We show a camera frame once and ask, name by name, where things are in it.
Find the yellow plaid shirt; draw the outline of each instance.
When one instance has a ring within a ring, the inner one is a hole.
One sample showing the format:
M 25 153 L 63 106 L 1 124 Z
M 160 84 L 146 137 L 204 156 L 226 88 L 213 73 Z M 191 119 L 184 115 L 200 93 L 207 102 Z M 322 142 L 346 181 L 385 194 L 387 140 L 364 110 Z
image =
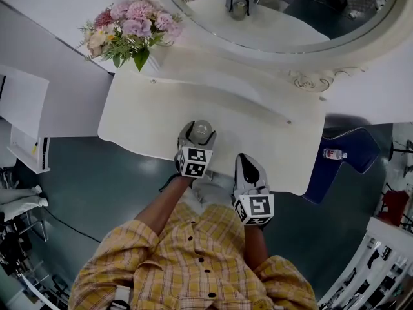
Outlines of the yellow plaid shirt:
M 131 287 L 131 309 L 313 309 L 310 284 L 279 256 L 254 271 L 243 259 L 235 211 L 209 205 L 198 216 L 178 203 L 158 237 L 132 220 L 115 228 L 82 268 L 69 309 L 105 309 L 116 285 Z

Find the teal floor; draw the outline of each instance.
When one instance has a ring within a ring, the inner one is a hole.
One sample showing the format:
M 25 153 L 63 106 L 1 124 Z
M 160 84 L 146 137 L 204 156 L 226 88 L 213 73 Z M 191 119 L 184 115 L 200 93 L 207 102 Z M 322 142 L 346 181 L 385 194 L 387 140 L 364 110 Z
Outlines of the teal floor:
M 312 284 L 317 298 L 348 264 L 379 200 L 392 126 L 367 129 L 382 153 L 366 174 L 342 166 L 321 205 L 288 193 L 275 194 L 274 219 L 265 229 L 270 252 L 291 260 Z M 50 172 L 36 176 L 18 165 L 17 173 L 28 186 L 42 186 L 50 212 L 98 240 L 132 219 L 174 173 L 172 162 L 132 154 L 99 138 L 52 139 L 49 166 Z M 49 241 L 42 243 L 32 236 L 34 251 L 52 273 L 70 283 L 98 243 L 47 212 L 44 215 Z

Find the white shoe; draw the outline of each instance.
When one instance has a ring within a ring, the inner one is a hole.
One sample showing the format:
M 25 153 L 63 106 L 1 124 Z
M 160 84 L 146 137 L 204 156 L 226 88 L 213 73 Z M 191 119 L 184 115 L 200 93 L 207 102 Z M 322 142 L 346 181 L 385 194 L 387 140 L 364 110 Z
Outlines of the white shoe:
M 43 192 L 43 189 L 41 189 L 40 185 L 37 185 L 36 187 L 33 187 L 32 189 L 36 194 L 40 194 Z
M 41 199 L 39 200 L 39 205 L 40 205 L 41 207 L 48 207 L 49 203 L 47 202 L 47 199 L 41 198 Z
M 203 176 L 203 178 L 212 181 L 214 179 L 214 171 L 212 170 L 207 170 Z

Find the cable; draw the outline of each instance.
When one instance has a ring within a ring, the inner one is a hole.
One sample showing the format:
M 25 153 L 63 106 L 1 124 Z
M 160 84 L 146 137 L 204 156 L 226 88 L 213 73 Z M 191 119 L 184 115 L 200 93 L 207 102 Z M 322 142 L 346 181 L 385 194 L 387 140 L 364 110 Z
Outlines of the cable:
M 398 141 L 396 141 L 396 140 L 392 140 L 392 141 L 395 142 L 395 143 L 398 143 L 399 145 L 401 145 L 401 146 L 403 146 L 404 148 L 407 149 L 407 146 L 406 146 L 406 145 L 402 145 L 400 142 L 398 142 Z
M 51 217 L 53 217 L 55 220 L 57 220 L 58 222 L 62 223 L 63 225 L 67 226 L 69 229 L 72 229 L 73 231 L 82 234 L 83 236 L 86 236 L 87 238 L 92 239 L 93 241 L 96 241 L 97 243 L 101 243 L 102 241 L 99 241 L 98 239 L 95 239 L 93 236 L 87 235 L 86 233 L 83 233 L 81 231 L 78 231 L 77 229 L 75 229 L 74 227 L 70 226 L 69 224 L 66 224 L 63 220 L 60 220 L 59 218 L 57 218 L 55 215 L 53 215 L 47 208 L 42 207 L 45 211 L 47 211 L 49 213 L 49 215 L 51 215 Z

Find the blue chair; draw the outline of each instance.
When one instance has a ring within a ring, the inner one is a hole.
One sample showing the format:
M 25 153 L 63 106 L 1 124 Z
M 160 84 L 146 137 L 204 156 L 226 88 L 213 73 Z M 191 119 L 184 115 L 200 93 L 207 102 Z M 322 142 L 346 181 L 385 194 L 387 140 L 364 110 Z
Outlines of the blue chair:
M 347 158 L 336 161 L 323 157 L 326 148 L 340 149 L 348 154 Z M 333 138 L 321 137 L 316 162 L 311 174 L 304 199 L 319 204 L 336 177 L 341 164 L 350 164 L 358 173 L 364 174 L 380 154 L 374 138 L 364 128 L 357 128 Z

